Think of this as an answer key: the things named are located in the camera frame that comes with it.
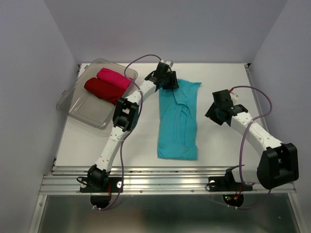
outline screw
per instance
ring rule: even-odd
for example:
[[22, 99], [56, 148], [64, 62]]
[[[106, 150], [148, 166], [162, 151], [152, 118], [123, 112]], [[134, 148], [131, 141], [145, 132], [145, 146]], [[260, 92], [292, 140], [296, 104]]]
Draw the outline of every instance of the screw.
[[216, 185], [215, 185], [215, 181], [214, 180], [211, 180], [210, 182], [209, 182], [209, 186], [211, 186], [211, 187], [215, 187]]

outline white table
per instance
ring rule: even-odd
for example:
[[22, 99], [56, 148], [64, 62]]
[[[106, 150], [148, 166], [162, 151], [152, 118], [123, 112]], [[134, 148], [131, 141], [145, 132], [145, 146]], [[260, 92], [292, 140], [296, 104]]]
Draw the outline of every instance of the white table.
[[[82, 64], [80, 74], [88, 64]], [[156, 64], [133, 64], [138, 72], [137, 83], [155, 70]], [[124, 144], [124, 165], [126, 167], [197, 167], [235, 166], [238, 164], [242, 136], [224, 124], [219, 126], [204, 115], [213, 102], [212, 92], [229, 89], [236, 85], [249, 85], [244, 64], [174, 64], [177, 78], [192, 82], [202, 82], [198, 91], [196, 145], [198, 160], [164, 160], [157, 157], [159, 131], [158, 92], [151, 95], [143, 105], [139, 122], [132, 135]], [[239, 103], [243, 104], [252, 116], [258, 109], [250, 89], [239, 88]], [[110, 135], [112, 124], [105, 130], [98, 130], [71, 117], [68, 117], [60, 143], [54, 170], [77, 166], [90, 167], [101, 154]], [[257, 165], [259, 156], [246, 143], [243, 163]], [[120, 156], [116, 156], [113, 166], [120, 166]]]

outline gray wall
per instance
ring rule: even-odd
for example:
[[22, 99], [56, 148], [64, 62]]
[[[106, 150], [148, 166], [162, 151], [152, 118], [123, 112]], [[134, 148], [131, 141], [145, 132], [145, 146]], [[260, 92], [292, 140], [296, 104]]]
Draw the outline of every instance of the gray wall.
[[27, 232], [76, 62], [43, 0], [0, 3], [0, 232]]
[[[311, 227], [311, 1], [289, 0], [258, 51], [251, 72], [254, 83], [274, 103], [267, 117], [270, 131], [298, 147], [300, 178], [295, 183]], [[261, 101], [264, 111], [266, 100]]]
[[147, 53], [175, 62], [251, 62], [286, 0], [45, 3], [79, 62], [129, 62]]

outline red cloth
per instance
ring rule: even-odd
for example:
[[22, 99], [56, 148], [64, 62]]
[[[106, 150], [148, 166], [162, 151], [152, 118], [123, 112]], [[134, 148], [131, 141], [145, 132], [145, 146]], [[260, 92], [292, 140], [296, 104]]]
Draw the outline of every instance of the red cloth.
[[126, 77], [119, 74], [118, 72], [115, 72], [113, 70], [102, 68], [97, 73], [97, 78], [100, 80], [103, 80], [111, 85], [117, 86], [121, 88], [122, 90], [126, 91], [128, 86], [131, 84], [131, 81], [129, 81]]
[[124, 94], [124, 90], [113, 86], [105, 81], [97, 78], [91, 78], [86, 82], [84, 88], [97, 98], [108, 101], [114, 105], [117, 104], [118, 99]]

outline cable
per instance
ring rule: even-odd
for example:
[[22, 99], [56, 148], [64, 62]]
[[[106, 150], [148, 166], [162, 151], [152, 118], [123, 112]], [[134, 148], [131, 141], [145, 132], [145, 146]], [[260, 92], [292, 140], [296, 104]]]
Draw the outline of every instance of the cable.
[[252, 86], [235, 86], [235, 87], [231, 88], [231, 89], [229, 90], [229, 92], [232, 92], [234, 89], [236, 89], [236, 88], [241, 88], [241, 87], [251, 88], [251, 89], [254, 89], [254, 90], [256, 90], [256, 91], [259, 91], [260, 93], [262, 93], [262, 94], [267, 98], [267, 100], [269, 101], [269, 104], [270, 104], [270, 110], [269, 110], [267, 113], [262, 114], [262, 115], [259, 115], [259, 116], [255, 117], [255, 118], [253, 118], [253, 119], [248, 123], [248, 125], [247, 125], [247, 127], [246, 127], [246, 129], [245, 129], [245, 132], [244, 132], [244, 134], [243, 134], [242, 142], [241, 142], [241, 147], [240, 147], [240, 158], [239, 158], [239, 173], [240, 173], [240, 179], [241, 179], [241, 182], [242, 182], [243, 185], [245, 185], [245, 186], [253, 186], [255, 183], [246, 184], [245, 181], [243, 180], [243, 177], [242, 177], [242, 155], [243, 155], [244, 142], [245, 142], [245, 140], [246, 140], [246, 135], [247, 135], [247, 133], [248, 133], [248, 131], [249, 131], [249, 128], [251, 127], [251, 125], [253, 124], [253, 122], [254, 122], [255, 120], [259, 119], [259, 118], [262, 118], [262, 117], [265, 117], [265, 116], [269, 115], [269, 114], [272, 112], [272, 102], [271, 102], [270, 98], [269, 98], [263, 91], [259, 90], [258, 88], [252, 87]]
[[86, 182], [83, 182], [83, 181], [81, 181], [81, 180], [79, 180], [79, 178], [82, 179], [82, 178], [84, 178], [84, 177], [83, 177], [83, 176], [78, 176], [76, 180], [77, 180], [77, 182], [79, 182], [79, 183], [81, 183], [81, 184], [87, 186], [87, 183], [86, 183]]
[[[131, 83], [135, 85], [135, 87], [137, 87], [137, 89], [139, 90], [140, 95], [141, 95], [141, 103], [140, 103], [140, 110], [139, 110], [139, 114], [138, 114], [138, 119], [139, 119], [139, 117], [140, 117], [140, 113], [141, 113], [141, 110], [142, 110], [143, 95], [142, 95], [142, 92], [141, 92], [140, 87], [135, 83], [135, 80], [131, 80], [131, 79], [129, 79], [129, 78], [126, 76], [126, 70], [127, 70], [127, 69], [129, 68], [129, 66], [130, 66], [131, 64], [133, 64], [134, 62], [136, 62], [136, 61], [138, 61], [138, 60], [140, 60], [140, 59], [142, 59], [142, 58], [144, 58], [144, 57], [148, 57], [148, 56], [157, 57], [157, 58], [160, 59], [160, 61], [161, 61], [161, 58], [160, 58], [159, 56], [154, 55], [154, 54], [147, 54], [147, 55], [144, 55], [144, 56], [141, 56], [141, 57], [135, 59], [135, 60], [132, 61], [130, 64], [128, 64], [127, 67], [124, 69], [124, 76], [125, 76], [128, 80], [130, 80]], [[124, 144], [125, 140], [128, 138], [128, 136], [129, 136], [132, 132], [133, 132], [133, 131], [131, 131], [131, 132], [124, 138], [124, 140], [123, 140], [122, 143], [121, 143], [121, 147], [120, 147], [120, 160], [121, 160], [122, 177], [121, 177], [121, 187], [119, 188], [119, 192], [118, 192], [116, 198], [113, 200], [113, 202], [112, 202], [110, 205], [108, 205], [107, 207], [103, 208], [103, 209], [97, 208], [96, 206], [94, 206], [94, 205], [92, 204], [93, 208], [96, 209], [96, 210], [104, 211], [104, 210], [108, 210], [108, 209], [110, 209], [111, 207], [113, 207], [114, 204], [117, 202], [117, 200], [118, 200], [118, 198], [119, 198], [119, 196], [120, 196], [120, 194], [121, 194], [121, 191], [123, 190], [123, 185], [124, 185], [124, 164], [123, 164], [122, 149], [123, 149], [123, 144]]]
[[141, 56], [141, 57], [135, 59], [135, 60], [132, 61], [130, 64], [128, 64], [127, 67], [124, 69], [124, 76], [125, 76], [129, 81], [131, 81], [132, 84], [134, 84], [134, 85], [137, 87], [138, 91], [140, 91], [141, 104], [140, 104], [140, 110], [139, 110], [138, 116], [140, 116], [140, 113], [141, 113], [141, 110], [142, 110], [143, 95], [142, 95], [142, 92], [141, 92], [140, 87], [135, 83], [135, 80], [129, 79], [129, 78], [126, 76], [126, 70], [127, 70], [127, 69], [129, 68], [129, 66], [130, 66], [131, 64], [133, 64], [134, 62], [136, 62], [136, 61], [138, 61], [138, 60], [140, 60], [140, 59], [142, 59], [142, 58], [144, 58], [144, 57], [148, 57], [148, 56], [157, 57], [160, 61], [162, 60], [162, 59], [161, 59], [159, 56], [157, 56], [157, 55], [154, 55], [154, 54], [147, 54], [147, 55], [144, 55], [144, 56]]
[[237, 207], [237, 206], [232, 206], [232, 205], [228, 205], [228, 204], [224, 204], [222, 202], [219, 202], [219, 201], [216, 201], [214, 200], [213, 198], [210, 199], [212, 202], [215, 202], [217, 204], [220, 204], [220, 205], [224, 205], [224, 206], [227, 206], [227, 207], [232, 207], [236, 210], [249, 210], [249, 209], [253, 209], [253, 208], [256, 208], [262, 204], [264, 204], [267, 200], [268, 200], [268, 197], [270, 196], [270, 193], [271, 193], [271, 189], [268, 191], [267, 195], [265, 196], [264, 199], [262, 199], [260, 202], [258, 202], [257, 204], [255, 205], [251, 205], [251, 206], [246, 206], [246, 207]]
[[239, 196], [241, 195], [241, 193], [242, 193], [242, 185], [240, 186], [240, 193], [236, 197], [234, 197], [233, 199], [237, 200], [239, 198]]

